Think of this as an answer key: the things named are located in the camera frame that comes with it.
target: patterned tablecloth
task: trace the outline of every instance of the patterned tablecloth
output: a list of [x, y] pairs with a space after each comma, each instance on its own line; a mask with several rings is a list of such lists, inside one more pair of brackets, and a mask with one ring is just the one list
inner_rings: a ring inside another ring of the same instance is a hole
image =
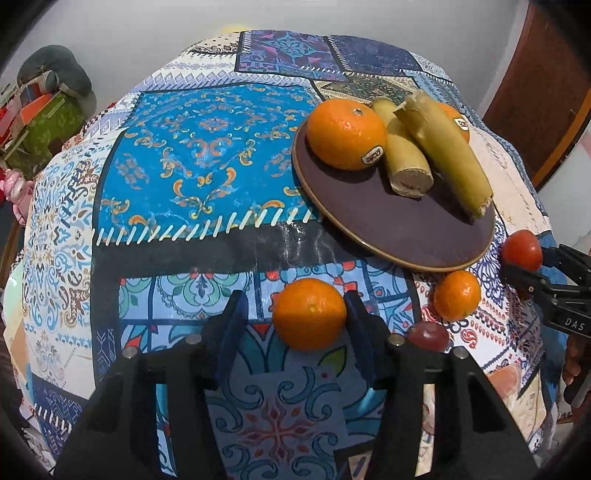
[[[291, 145], [325, 99], [400, 103], [417, 89], [469, 121], [495, 195], [493, 243], [468, 269], [482, 301], [447, 328], [493, 374], [537, 447], [553, 402], [544, 406], [538, 373], [540, 319], [500, 283], [499, 246], [522, 228], [544, 245], [553, 239], [518, 153], [417, 54], [363, 38], [256, 30], [188, 48], [89, 122], [37, 179], [16, 270], [28, 351], [19, 372], [23, 410], [34, 410], [49, 464], [122, 348], [170, 347], [238, 288], [248, 330], [230, 379], [208, 394], [229, 477], [333, 479], [342, 467], [342, 478], [362, 477], [355, 465], [371, 450], [384, 393], [361, 379], [345, 332], [325, 351], [288, 349], [271, 325], [275, 296], [297, 278], [319, 278], [341, 293], [358, 290], [391, 331], [405, 332], [420, 318], [439, 321], [428, 303], [437, 276], [373, 257], [323, 223], [293, 173]], [[174, 474], [165, 386], [157, 398], [161, 466]], [[433, 444], [429, 388], [426, 410], [419, 471], [429, 469]]]

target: pink toy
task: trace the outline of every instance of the pink toy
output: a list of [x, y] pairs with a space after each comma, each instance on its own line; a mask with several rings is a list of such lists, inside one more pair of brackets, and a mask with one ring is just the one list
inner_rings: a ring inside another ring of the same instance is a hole
[[12, 202], [12, 211], [17, 218], [18, 223], [22, 226], [27, 224], [27, 215], [29, 213], [29, 205], [33, 197], [32, 180], [25, 180], [20, 170], [7, 170], [6, 178], [0, 180], [0, 190], [4, 191], [4, 195], [9, 202]]

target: orange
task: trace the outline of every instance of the orange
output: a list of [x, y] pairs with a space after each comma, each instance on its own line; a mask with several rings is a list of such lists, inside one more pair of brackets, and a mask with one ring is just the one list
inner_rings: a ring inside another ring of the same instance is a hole
[[314, 108], [306, 138], [324, 163], [341, 170], [361, 170], [376, 163], [387, 143], [386, 126], [362, 103], [334, 98]]
[[470, 129], [468, 128], [468, 122], [464, 117], [462, 117], [462, 114], [460, 114], [460, 112], [458, 112], [454, 107], [446, 103], [437, 103], [439, 104], [441, 110], [443, 110], [445, 114], [458, 126], [460, 133], [466, 139], [466, 141], [470, 142]]
[[480, 284], [473, 273], [458, 270], [445, 277], [433, 295], [433, 306], [447, 322], [466, 318], [480, 302]]
[[296, 350], [328, 347], [345, 326], [346, 318], [347, 308], [339, 291], [315, 278], [290, 283], [273, 307], [275, 330]]

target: brown plate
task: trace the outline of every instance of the brown plate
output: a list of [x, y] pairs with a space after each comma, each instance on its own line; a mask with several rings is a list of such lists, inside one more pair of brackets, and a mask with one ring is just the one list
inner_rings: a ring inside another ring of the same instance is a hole
[[469, 223], [446, 184], [435, 175], [420, 200], [395, 194], [380, 168], [335, 170], [323, 164], [298, 129], [292, 161], [304, 190], [338, 228], [372, 252], [415, 270], [459, 270], [482, 257], [495, 231], [495, 209]]

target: banana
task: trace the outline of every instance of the banana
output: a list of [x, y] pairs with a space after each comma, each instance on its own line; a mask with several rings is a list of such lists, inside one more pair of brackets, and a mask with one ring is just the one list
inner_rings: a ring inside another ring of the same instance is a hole
[[394, 114], [427, 154], [470, 219], [481, 218], [492, 202], [491, 184], [457, 125], [424, 90], [406, 98]]
[[423, 152], [394, 115], [396, 104], [386, 97], [372, 101], [372, 110], [386, 124], [385, 165], [392, 190], [403, 197], [420, 198], [433, 186], [433, 175]]

